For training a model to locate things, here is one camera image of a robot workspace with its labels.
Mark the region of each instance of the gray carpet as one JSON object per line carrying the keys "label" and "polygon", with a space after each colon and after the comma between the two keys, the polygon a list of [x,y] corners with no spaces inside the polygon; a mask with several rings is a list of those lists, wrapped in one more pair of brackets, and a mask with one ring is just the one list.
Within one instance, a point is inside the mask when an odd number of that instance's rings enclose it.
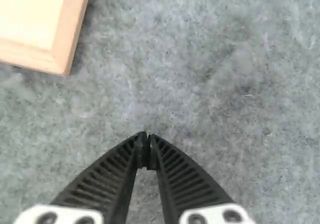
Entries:
{"label": "gray carpet", "polygon": [[[0,65],[0,223],[138,131],[258,223],[319,223],[320,0],[90,0],[71,76]],[[138,173],[128,223],[163,223]]]}

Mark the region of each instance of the light wood panel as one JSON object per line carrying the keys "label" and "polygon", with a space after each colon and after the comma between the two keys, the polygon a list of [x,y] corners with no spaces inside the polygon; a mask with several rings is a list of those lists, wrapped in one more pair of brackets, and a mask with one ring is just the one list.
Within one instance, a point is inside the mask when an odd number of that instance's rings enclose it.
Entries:
{"label": "light wood panel", "polygon": [[88,0],[0,0],[0,61],[67,75]]}

